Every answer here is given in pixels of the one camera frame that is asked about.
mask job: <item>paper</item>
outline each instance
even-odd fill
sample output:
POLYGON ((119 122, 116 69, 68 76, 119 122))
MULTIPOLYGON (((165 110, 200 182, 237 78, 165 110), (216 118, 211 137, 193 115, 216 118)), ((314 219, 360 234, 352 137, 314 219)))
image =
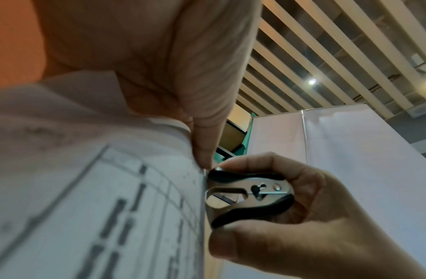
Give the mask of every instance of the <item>paper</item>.
POLYGON ((0 92, 0 279, 202 278, 204 174, 168 123, 111 72, 0 92))

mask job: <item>ceiling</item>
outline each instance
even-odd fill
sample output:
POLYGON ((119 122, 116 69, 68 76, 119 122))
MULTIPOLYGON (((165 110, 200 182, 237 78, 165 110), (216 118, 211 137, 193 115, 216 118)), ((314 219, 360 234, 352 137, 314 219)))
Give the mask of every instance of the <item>ceiling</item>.
POLYGON ((263 4, 236 101, 248 112, 366 102, 389 119, 426 99, 426 0, 263 4))

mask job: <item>orange surface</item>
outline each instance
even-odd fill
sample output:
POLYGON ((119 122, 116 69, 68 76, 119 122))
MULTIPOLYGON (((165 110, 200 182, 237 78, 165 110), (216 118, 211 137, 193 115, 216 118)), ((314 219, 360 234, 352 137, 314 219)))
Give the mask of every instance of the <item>orange surface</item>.
POLYGON ((0 87, 39 80, 43 38, 30 0, 0 0, 0 87))

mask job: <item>person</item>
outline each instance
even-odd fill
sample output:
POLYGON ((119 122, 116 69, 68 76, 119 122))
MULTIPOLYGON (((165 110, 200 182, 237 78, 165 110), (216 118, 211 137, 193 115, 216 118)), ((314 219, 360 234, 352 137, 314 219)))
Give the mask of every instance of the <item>person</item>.
MULTIPOLYGON (((45 38, 44 76, 113 70, 129 106, 175 118, 210 168, 256 38, 260 0, 34 0, 45 38)), ((214 230, 213 256, 302 278, 426 278, 333 175, 268 153, 225 161, 273 171, 296 202, 274 222, 214 230)))

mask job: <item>ceiling slat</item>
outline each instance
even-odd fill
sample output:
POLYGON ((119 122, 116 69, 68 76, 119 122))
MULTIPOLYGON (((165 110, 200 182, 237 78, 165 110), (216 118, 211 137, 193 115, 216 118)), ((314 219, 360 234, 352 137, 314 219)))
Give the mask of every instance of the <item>ceiling slat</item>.
POLYGON ((354 75, 349 72, 332 54, 327 51, 311 34, 309 34, 282 6, 275 0, 264 0, 263 4, 276 15, 292 32, 317 53, 336 73, 338 73, 353 89, 355 89, 371 106, 386 119, 394 114, 381 103, 354 75))
POLYGON ((273 114, 280 114, 282 113, 280 110, 276 109, 272 104, 268 103, 265 99, 260 97, 256 92, 252 91, 248 86, 245 84, 240 85, 240 89, 248 94, 251 98, 253 98, 255 101, 257 101, 259 104, 261 104, 264 108, 269 110, 273 114))
POLYGON ((324 107, 330 107, 332 104, 328 102, 322 95, 318 94, 311 86, 301 79, 291 68, 285 65, 280 59, 278 59, 272 52, 269 51, 264 45, 256 41, 253 46, 254 50, 261 54, 268 62, 274 65, 280 72, 282 72, 287 78, 298 85, 304 92, 306 92, 311 98, 316 100, 320 105, 324 107))
POLYGON ((421 56, 424 56, 426 59, 426 30, 424 30, 420 22, 415 18, 415 16, 409 11, 409 9, 401 0, 380 1, 422 52, 423 55, 421 56))
POLYGON ((394 99, 403 109, 413 104, 378 69, 374 63, 341 31, 337 25, 312 1, 296 0, 302 8, 394 99))
POLYGON ((249 72, 245 72, 244 78, 246 78, 249 82, 254 84, 257 88, 262 90, 263 93, 268 95, 271 99, 276 101, 280 106, 288 110, 289 112, 297 111, 290 103, 285 101, 282 97, 276 94, 276 92, 272 91, 268 86, 266 86, 263 82, 261 82, 258 78, 250 74, 249 72))
POLYGON ((331 79, 329 79, 319 68, 311 63, 303 54, 301 54, 295 47, 293 47, 282 35, 280 35, 273 27, 271 27, 263 19, 259 23, 259 29, 275 41, 283 50, 285 50, 291 57, 293 57, 300 65, 302 65, 314 78, 324 84, 331 90, 340 100, 345 104, 355 104, 342 89, 340 89, 331 79))
POLYGON ((426 98, 425 81, 353 0, 334 0, 407 80, 426 98))
POLYGON ((244 106, 251 109, 254 113, 256 113, 259 116, 264 116, 266 113, 264 113, 262 110, 260 110, 258 107, 256 107, 253 103, 245 99, 244 97, 237 95, 237 100, 241 102, 244 106))
POLYGON ((250 57, 248 64, 253 67, 257 72, 261 73, 266 79, 268 79, 272 84, 277 86, 281 91, 283 91, 286 95, 291 97, 294 101, 296 101, 303 108, 314 108, 307 101, 303 100, 297 93, 295 93, 289 86, 287 86, 283 81, 281 81, 278 77, 276 77, 273 73, 271 73, 267 68, 263 67, 262 64, 257 62, 254 58, 250 57))

